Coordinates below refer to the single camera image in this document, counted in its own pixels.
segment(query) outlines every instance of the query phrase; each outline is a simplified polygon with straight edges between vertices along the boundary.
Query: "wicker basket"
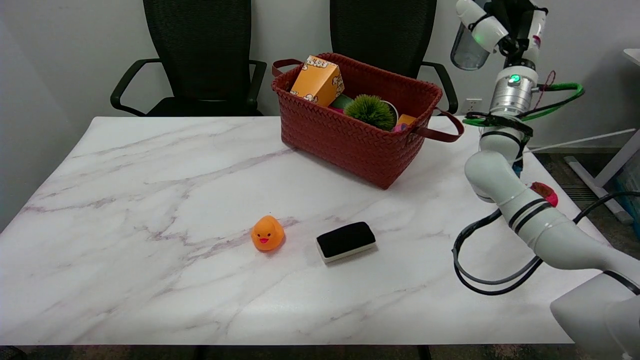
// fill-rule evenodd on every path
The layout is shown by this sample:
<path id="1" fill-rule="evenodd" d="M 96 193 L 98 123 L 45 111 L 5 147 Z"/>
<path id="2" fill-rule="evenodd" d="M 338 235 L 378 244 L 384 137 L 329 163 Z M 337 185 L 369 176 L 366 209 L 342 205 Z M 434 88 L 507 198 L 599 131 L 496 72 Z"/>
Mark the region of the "wicker basket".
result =
<path id="1" fill-rule="evenodd" d="M 351 98 L 359 94 L 378 95 L 391 102 L 400 114 L 411 115 L 417 120 L 402 131 L 391 133 L 297 97 L 289 91 L 300 73 L 302 62 L 280 60 L 273 63 L 272 72 L 276 78 L 271 87 L 278 94 L 284 143 L 387 189 L 420 151 L 425 138 L 454 142 L 464 132 L 458 119 L 441 110 L 455 125 L 458 134 L 427 128 L 442 97 L 442 90 L 436 85 L 340 54 L 325 53 L 318 57 L 340 67 L 345 95 Z M 285 73 L 279 71 L 278 68 L 287 65 L 299 66 Z"/>

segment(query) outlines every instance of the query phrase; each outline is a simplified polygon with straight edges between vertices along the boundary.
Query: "rubber duck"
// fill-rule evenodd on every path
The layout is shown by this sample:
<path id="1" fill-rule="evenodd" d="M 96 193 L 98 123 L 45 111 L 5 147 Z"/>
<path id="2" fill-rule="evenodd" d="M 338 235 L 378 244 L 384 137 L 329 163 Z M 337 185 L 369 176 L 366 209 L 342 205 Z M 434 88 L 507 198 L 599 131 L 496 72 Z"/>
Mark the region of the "rubber duck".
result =
<path id="1" fill-rule="evenodd" d="M 253 244 L 260 251 L 275 250 L 284 239 L 282 225 L 271 215 L 260 219 L 251 231 Z"/>

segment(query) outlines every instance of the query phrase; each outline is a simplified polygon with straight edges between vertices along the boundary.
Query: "green spiky ball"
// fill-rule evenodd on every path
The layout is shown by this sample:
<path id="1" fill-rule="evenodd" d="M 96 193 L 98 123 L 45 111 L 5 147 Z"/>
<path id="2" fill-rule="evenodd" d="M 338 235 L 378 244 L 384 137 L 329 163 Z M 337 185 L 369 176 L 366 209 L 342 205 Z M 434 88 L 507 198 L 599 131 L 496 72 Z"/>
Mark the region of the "green spiky ball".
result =
<path id="1" fill-rule="evenodd" d="M 344 114 L 378 129 L 391 131 L 396 125 L 396 119 L 389 105 L 380 100 L 379 96 L 358 95 L 344 108 Z"/>

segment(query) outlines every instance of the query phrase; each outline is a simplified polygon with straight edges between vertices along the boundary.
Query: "black mesh chair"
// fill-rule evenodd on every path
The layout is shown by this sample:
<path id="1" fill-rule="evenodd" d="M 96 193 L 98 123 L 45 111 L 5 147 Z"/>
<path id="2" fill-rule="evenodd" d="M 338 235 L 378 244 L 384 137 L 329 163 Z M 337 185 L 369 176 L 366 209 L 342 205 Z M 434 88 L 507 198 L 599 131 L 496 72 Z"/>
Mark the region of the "black mesh chair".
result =
<path id="1" fill-rule="evenodd" d="M 331 45 L 335 53 L 417 78 L 420 66 L 433 67 L 449 101 L 458 98 L 442 64 L 422 61 L 433 29 L 436 0 L 331 0 Z"/>
<path id="2" fill-rule="evenodd" d="M 259 115 L 267 64 L 249 60 L 251 0 L 143 0 L 159 59 L 138 60 L 111 94 L 111 105 L 137 116 Z M 173 97 L 148 114 L 120 104 L 136 73 L 162 63 Z M 250 79 L 249 64 L 255 65 Z"/>

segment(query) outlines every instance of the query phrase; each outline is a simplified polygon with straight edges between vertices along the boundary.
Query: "table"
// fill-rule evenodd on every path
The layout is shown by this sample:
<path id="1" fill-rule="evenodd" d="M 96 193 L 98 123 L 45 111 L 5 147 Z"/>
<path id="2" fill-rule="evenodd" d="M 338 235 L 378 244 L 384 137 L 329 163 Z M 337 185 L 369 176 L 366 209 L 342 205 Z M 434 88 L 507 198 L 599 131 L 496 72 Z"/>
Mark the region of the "table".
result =
<path id="1" fill-rule="evenodd" d="M 626 58 L 640 66 L 640 49 L 625 49 L 623 54 Z M 640 130 L 636 131 L 633 136 L 624 144 L 624 146 L 614 155 L 614 157 L 605 165 L 605 167 L 596 175 L 591 176 L 589 172 L 580 164 L 574 156 L 564 158 L 566 163 L 573 169 L 584 184 L 597 196 L 604 197 L 608 194 L 603 186 L 607 184 L 620 169 L 631 159 L 631 157 L 640 150 Z M 607 208 L 611 210 L 613 215 L 623 224 L 633 224 L 634 219 L 627 213 L 620 204 L 614 199 L 605 203 Z"/>
<path id="2" fill-rule="evenodd" d="M 455 237 L 495 209 L 463 174 L 478 139 L 471 127 L 456 143 L 426 140 L 383 191 L 285 146 L 278 117 L 95 118 L 0 234 L 0 343 L 571 343 L 549 304 L 599 271 L 543 265 L 500 297 L 455 277 Z M 524 161 L 525 181 L 579 212 Z M 266 214 L 287 235 L 268 254 L 248 235 Z M 357 221 L 377 251 L 325 265 L 315 237 Z M 531 257 L 500 219 L 460 261 L 498 279 Z"/>

